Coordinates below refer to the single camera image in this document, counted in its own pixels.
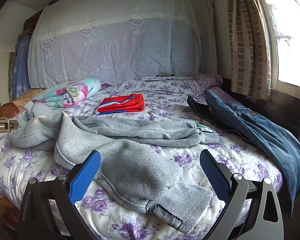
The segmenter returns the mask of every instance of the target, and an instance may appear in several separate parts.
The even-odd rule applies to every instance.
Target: blue curtain
[[[28,52],[31,34],[27,34],[16,45],[16,61],[13,70],[13,98],[26,93],[31,87],[28,76]]]

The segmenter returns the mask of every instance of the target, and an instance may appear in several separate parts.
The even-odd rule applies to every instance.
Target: turquoise blanket
[[[56,85],[32,98],[34,103],[44,103],[47,106],[65,108],[75,106],[97,93],[101,83],[95,78],[84,78]]]

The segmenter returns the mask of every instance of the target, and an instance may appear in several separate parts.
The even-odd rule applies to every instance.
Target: floral bedsheet
[[[282,186],[282,176],[278,168],[260,149],[245,143],[238,136],[216,129],[211,123],[201,119],[188,106],[190,94],[202,100],[203,92],[211,86],[221,86],[220,76],[197,75],[188,77],[156,77],[127,81],[93,95],[91,98],[69,108],[56,109],[69,115],[90,115],[105,97],[128,95],[140,92],[144,96],[145,109],[138,113],[110,114],[108,117],[143,120],[194,120],[214,128],[220,137],[220,144],[199,144],[187,148],[160,147],[147,145],[154,152],[178,163],[183,169],[183,178],[195,185],[211,188],[199,163],[199,155],[208,149],[215,159],[224,163],[232,172],[239,172],[246,179],[261,181],[270,177],[278,192]],[[23,193],[30,178],[39,181],[52,180],[66,168],[56,164],[53,152],[20,149],[11,145],[6,133],[0,134],[0,194],[8,197],[16,207],[20,207]],[[95,182],[92,181],[82,201],[76,207],[91,230],[101,239],[202,239],[221,213],[225,203],[214,194],[203,217],[189,235],[169,227],[153,215],[132,212],[118,203]],[[237,220],[245,219],[250,202],[246,201]],[[66,227],[54,201],[51,210],[64,234]]]

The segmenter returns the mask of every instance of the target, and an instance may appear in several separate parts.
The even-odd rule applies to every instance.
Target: blue jeans
[[[287,130],[264,116],[238,104],[224,103],[214,92],[206,90],[209,111],[225,125],[242,132],[279,167],[284,185],[280,194],[283,212],[292,215],[300,187],[300,143]]]

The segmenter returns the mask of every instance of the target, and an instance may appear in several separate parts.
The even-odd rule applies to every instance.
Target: window
[[[274,78],[277,77],[278,82],[273,88],[300,97],[300,88],[298,88],[300,87],[300,0],[298,2],[265,0],[265,2],[271,17],[277,47],[278,69],[277,76]]]

